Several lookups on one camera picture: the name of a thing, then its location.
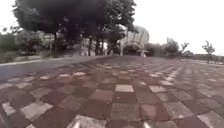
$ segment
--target gray paving tile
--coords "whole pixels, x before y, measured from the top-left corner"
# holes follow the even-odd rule
[[[209,128],[224,127],[224,119],[214,112],[198,115],[198,118],[203,121]]]
[[[193,115],[181,102],[164,103],[164,107],[173,119],[185,118]]]

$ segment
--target sky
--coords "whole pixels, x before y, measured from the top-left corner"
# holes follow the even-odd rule
[[[0,29],[16,24],[12,14],[15,0],[0,1]],[[135,0],[134,24],[146,28],[150,43],[166,43],[173,38],[180,44],[190,43],[187,50],[205,53],[208,40],[216,55],[224,55],[223,0]]]

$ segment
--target tree canopy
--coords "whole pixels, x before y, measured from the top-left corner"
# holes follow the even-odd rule
[[[59,34],[67,41],[84,37],[117,43],[123,38],[119,26],[134,31],[134,6],[133,0],[16,0],[14,14],[20,27],[53,34],[54,43]],[[108,33],[116,34],[114,39]]]

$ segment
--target walkway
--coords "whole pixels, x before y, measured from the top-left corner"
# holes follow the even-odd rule
[[[224,67],[107,58],[2,81],[0,103],[15,128],[224,128]]]

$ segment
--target green foliage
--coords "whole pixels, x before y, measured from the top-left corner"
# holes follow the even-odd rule
[[[34,55],[42,47],[38,33],[25,30],[17,34],[16,44],[23,55]]]
[[[0,63],[13,62],[17,57],[15,52],[5,52],[0,54]]]
[[[146,56],[154,56],[155,49],[153,48],[152,44],[145,45],[145,54]]]
[[[108,32],[118,32],[111,41],[117,43],[122,38],[118,26],[134,31],[134,6],[133,0],[16,0],[14,14],[20,27],[53,34],[57,51],[58,35],[72,44],[80,37],[96,40],[98,48],[100,41],[113,39]]]
[[[15,37],[12,34],[0,35],[0,52],[15,51],[18,47],[15,44]]]
[[[165,51],[170,55],[174,55],[178,52],[179,46],[178,42],[173,40],[172,38],[167,38],[167,44],[165,46]]]
[[[203,45],[202,48],[207,52],[208,55],[211,55],[215,52],[215,48],[206,40],[206,45]]]
[[[207,63],[212,58],[212,53],[215,52],[215,48],[206,40],[206,45],[202,46],[202,48],[207,52]]]

